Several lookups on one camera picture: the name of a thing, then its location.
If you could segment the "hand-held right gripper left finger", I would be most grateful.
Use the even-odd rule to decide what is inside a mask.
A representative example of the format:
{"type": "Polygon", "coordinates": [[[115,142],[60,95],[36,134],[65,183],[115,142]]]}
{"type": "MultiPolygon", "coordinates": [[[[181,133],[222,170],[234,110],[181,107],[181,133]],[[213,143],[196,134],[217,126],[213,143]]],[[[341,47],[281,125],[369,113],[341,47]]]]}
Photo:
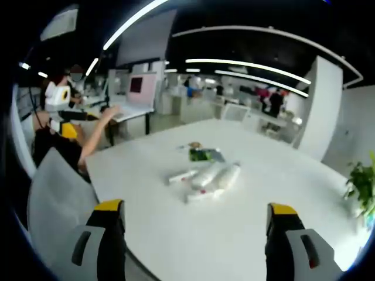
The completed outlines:
{"type": "Polygon", "coordinates": [[[124,201],[104,201],[94,207],[71,255],[86,280],[125,280],[124,201]]]}

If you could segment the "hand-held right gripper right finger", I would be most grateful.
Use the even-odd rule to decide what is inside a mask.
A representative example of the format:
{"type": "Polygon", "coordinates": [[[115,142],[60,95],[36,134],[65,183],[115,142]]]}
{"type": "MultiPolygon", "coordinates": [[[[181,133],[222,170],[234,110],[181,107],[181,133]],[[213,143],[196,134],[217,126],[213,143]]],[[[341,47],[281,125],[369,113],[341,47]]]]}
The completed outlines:
{"type": "Polygon", "coordinates": [[[290,206],[269,203],[265,244],[267,280],[338,280],[333,248],[306,229],[290,206]]]}

